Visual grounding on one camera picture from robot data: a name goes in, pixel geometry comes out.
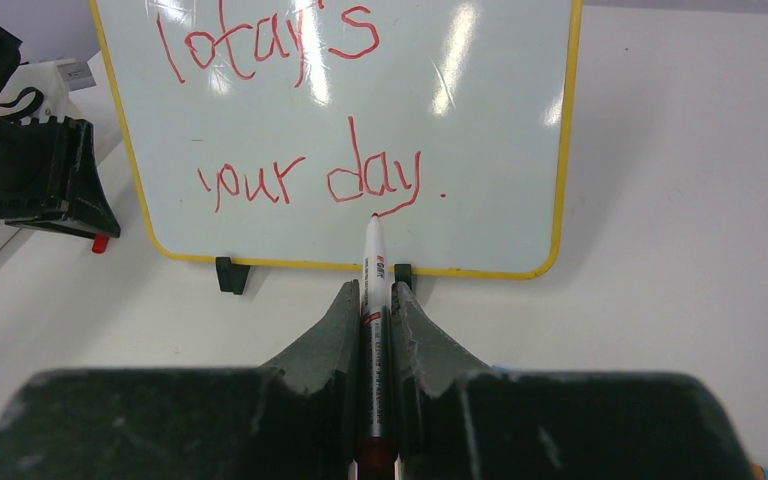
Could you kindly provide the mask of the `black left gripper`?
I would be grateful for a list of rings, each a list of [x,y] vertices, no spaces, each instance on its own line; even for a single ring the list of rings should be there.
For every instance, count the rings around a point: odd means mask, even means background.
[[[19,228],[119,238],[98,174],[91,122],[0,121],[0,221]]]

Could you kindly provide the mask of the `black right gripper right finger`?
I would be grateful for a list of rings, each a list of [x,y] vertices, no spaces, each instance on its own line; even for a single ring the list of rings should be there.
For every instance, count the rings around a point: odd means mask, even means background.
[[[498,370],[405,284],[391,326],[406,479],[750,479],[721,404],[671,372]]]

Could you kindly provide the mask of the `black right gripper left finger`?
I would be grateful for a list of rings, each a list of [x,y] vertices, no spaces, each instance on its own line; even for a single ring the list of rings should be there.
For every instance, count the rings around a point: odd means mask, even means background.
[[[0,416],[0,479],[347,479],[359,286],[257,367],[31,376]]]

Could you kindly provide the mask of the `red marker cap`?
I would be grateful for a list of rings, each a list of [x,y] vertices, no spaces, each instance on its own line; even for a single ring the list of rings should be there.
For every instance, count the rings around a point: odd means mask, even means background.
[[[109,245],[110,237],[106,235],[96,235],[91,251],[94,254],[104,254],[107,251],[108,245]]]

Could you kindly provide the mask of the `red whiteboard marker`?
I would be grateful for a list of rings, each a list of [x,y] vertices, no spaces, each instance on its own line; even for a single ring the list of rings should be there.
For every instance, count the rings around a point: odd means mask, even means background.
[[[390,373],[392,282],[380,216],[365,231],[360,281],[355,462],[359,479],[393,479],[398,458]]]

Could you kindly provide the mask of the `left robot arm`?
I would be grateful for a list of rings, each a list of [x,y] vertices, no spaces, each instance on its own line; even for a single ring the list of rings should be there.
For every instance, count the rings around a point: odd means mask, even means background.
[[[0,92],[20,65],[20,45],[0,27]],[[0,221],[88,239],[120,236],[98,175],[91,122],[40,120],[29,110],[0,116]]]

